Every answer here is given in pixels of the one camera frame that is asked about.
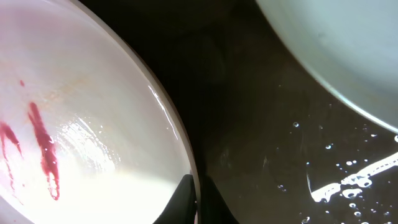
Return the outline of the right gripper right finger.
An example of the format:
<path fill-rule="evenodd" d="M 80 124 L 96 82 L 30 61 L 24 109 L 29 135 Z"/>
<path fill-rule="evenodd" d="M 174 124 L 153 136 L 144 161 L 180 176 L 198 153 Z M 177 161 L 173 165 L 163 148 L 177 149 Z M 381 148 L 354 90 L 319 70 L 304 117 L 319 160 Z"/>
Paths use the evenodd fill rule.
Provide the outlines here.
<path fill-rule="evenodd" d="M 213 180 L 201 180 L 201 222 L 204 224 L 239 224 L 218 191 Z"/>

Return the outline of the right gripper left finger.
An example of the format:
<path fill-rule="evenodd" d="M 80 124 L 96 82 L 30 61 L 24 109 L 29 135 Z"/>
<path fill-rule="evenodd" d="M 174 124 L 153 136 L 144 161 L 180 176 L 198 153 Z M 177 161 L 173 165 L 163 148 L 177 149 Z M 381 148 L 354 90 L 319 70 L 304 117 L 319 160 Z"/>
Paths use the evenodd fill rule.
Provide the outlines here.
<path fill-rule="evenodd" d="M 197 213 L 195 201 L 193 176 L 186 174 L 154 224 L 194 224 Z"/>

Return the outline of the pink white plate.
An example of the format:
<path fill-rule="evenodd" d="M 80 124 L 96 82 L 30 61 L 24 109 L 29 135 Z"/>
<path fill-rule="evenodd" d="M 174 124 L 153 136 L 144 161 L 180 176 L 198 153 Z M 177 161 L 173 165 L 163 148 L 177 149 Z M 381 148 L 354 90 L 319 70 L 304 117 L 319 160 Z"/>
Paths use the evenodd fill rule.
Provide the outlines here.
<path fill-rule="evenodd" d="M 1 222 L 154 223 L 200 200 L 161 84 L 78 1 L 1 1 Z"/>

